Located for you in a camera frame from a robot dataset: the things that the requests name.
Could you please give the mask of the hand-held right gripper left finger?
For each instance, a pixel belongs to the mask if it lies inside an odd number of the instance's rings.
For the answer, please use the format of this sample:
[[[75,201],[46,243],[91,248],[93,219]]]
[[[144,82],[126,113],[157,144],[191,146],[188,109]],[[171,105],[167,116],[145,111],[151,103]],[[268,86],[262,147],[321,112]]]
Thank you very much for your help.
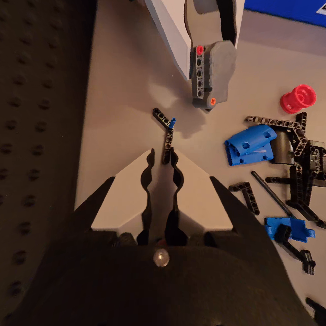
[[[93,231],[129,233],[138,245],[148,245],[152,221],[148,187],[154,163],[155,151],[150,149],[116,174],[92,222]]]

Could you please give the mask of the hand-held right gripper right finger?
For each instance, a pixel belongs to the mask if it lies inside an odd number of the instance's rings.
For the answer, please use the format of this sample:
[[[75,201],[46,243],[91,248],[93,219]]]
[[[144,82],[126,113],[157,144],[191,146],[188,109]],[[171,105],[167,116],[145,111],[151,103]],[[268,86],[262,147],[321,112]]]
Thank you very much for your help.
[[[177,189],[165,226],[167,245],[185,246],[192,237],[231,231],[233,224],[209,174],[174,148],[171,148],[170,162]]]

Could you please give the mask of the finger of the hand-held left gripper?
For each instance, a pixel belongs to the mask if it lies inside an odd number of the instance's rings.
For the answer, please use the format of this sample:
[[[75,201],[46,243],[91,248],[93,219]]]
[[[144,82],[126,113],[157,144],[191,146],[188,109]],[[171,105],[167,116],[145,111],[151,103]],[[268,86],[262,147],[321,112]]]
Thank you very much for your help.
[[[186,0],[145,0],[145,5],[173,58],[178,71],[185,80],[193,73],[194,43],[188,22]]]
[[[244,11],[244,0],[217,0],[223,41],[237,47]]]

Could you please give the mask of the grey toy motor block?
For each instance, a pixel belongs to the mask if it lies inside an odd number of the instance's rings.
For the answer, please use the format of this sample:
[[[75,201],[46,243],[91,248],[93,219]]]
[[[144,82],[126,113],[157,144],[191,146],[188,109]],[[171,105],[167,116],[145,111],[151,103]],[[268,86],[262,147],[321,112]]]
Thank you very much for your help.
[[[231,41],[222,40],[206,46],[197,45],[192,55],[192,104],[209,112],[228,99],[236,49]]]

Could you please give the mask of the black bent beam blue pin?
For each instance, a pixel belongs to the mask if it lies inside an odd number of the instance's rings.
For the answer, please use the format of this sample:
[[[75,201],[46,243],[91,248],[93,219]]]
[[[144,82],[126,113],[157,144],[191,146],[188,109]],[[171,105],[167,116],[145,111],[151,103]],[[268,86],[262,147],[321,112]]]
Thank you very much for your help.
[[[176,118],[172,118],[169,120],[160,109],[153,109],[153,116],[157,119],[157,121],[165,128],[165,145],[162,154],[162,163],[164,165],[168,164],[170,161],[172,141],[173,141],[173,132],[174,126],[176,123]]]

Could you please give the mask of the grey desk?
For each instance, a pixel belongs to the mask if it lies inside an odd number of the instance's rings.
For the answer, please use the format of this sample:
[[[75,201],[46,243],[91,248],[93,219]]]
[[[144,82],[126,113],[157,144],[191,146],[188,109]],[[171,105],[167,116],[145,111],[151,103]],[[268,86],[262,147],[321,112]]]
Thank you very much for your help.
[[[169,59],[149,15],[127,1],[100,1],[92,49],[86,117],[76,203],[81,203],[104,177],[136,155],[156,150],[151,236],[163,232],[173,205],[173,168],[158,161],[163,129],[155,122],[156,106],[176,115],[175,150],[212,175],[221,201],[245,227],[252,250],[267,253],[258,267],[218,247],[189,244],[169,247],[165,267],[153,262],[152,248],[100,247],[87,259],[81,281],[78,317],[85,325],[316,325],[302,300],[325,302],[325,230],[307,246],[316,260],[315,275],[272,241],[261,224],[279,217],[281,208],[252,176],[283,175],[286,166],[255,163],[228,166],[223,141],[244,129],[245,116],[285,117],[276,103],[295,84],[315,88],[319,100],[308,117],[308,135],[325,141],[325,41],[320,28],[245,12],[237,67],[229,99],[211,113],[191,105],[190,86]],[[230,185],[249,182],[260,215],[253,214],[243,194]]]

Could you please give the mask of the blue plastic bin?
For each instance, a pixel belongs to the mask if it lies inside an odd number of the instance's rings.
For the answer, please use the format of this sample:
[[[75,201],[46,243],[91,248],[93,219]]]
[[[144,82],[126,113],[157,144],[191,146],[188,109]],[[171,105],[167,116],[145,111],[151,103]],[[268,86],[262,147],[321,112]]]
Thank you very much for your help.
[[[326,27],[325,0],[246,0],[244,8]]]

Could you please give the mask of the black L-shaped beam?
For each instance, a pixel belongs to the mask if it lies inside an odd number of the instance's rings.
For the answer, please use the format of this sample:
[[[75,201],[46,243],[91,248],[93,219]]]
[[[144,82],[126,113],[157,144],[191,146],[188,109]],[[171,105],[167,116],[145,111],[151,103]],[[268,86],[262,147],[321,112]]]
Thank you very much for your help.
[[[253,190],[249,182],[239,182],[228,187],[231,192],[242,192],[247,208],[256,216],[260,215]]]

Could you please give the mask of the long black axle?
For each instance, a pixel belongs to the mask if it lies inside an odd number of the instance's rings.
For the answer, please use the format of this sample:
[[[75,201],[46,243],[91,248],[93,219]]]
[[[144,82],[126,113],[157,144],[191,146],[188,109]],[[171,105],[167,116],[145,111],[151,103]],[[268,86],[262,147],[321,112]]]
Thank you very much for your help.
[[[252,176],[259,182],[259,184],[265,189],[270,197],[277,203],[277,205],[285,212],[289,218],[296,219],[295,215],[288,209],[284,202],[275,194],[275,192],[267,185],[267,183],[259,176],[256,171],[251,171]]]

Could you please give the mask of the black curved toy shell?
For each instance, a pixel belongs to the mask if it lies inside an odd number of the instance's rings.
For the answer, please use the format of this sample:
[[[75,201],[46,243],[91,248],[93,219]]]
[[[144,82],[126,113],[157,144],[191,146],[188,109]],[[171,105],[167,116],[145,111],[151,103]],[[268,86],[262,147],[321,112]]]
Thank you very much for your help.
[[[276,130],[277,137],[271,141],[273,152],[272,164],[294,165],[294,151],[285,131]]]

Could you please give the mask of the red wheel hub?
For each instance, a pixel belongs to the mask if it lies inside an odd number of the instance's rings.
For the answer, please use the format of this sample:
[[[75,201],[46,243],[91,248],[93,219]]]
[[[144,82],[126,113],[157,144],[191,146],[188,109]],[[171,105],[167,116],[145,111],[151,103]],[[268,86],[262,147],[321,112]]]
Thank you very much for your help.
[[[296,114],[315,103],[316,92],[306,84],[295,87],[291,92],[284,94],[280,98],[280,106],[288,114]]]

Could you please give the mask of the black crank connector piece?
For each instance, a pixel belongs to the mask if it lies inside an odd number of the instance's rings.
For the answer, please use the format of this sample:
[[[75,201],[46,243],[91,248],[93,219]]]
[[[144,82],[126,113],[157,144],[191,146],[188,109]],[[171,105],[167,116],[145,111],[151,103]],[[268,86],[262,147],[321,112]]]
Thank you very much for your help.
[[[316,262],[312,259],[312,255],[308,250],[297,250],[291,243],[289,237],[291,235],[291,227],[280,224],[274,234],[274,240],[292,257],[302,262],[303,271],[309,275],[315,274]]]

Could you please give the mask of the blue flat bracket piece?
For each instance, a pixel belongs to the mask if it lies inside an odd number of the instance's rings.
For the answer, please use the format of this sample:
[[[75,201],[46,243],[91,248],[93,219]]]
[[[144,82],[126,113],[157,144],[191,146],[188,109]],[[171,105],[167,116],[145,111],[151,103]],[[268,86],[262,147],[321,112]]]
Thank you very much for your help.
[[[291,228],[289,239],[307,243],[308,238],[316,238],[315,230],[308,229],[303,220],[289,217],[266,217],[264,218],[264,227],[272,240],[275,240],[275,233],[281,224]]]

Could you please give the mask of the black beam frame assembly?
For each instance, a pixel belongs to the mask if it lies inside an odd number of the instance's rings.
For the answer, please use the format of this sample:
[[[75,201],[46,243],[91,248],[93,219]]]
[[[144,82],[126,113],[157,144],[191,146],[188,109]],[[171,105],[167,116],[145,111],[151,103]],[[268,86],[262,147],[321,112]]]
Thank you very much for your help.
[[[314,182],[325,183],[325,145],[307,139],[307,113],[299,113],[295,121],[261,116],[247,116],[245,121],[265,124],[275,131],[286,134],[294,156],[294,163],[289,168],[289,178],[270,177],[268,180],[272,183],[290,185],[291,197],[286,201],[287,206],[298,210],[307,220],[325,229],[325,221],[309,207]]]

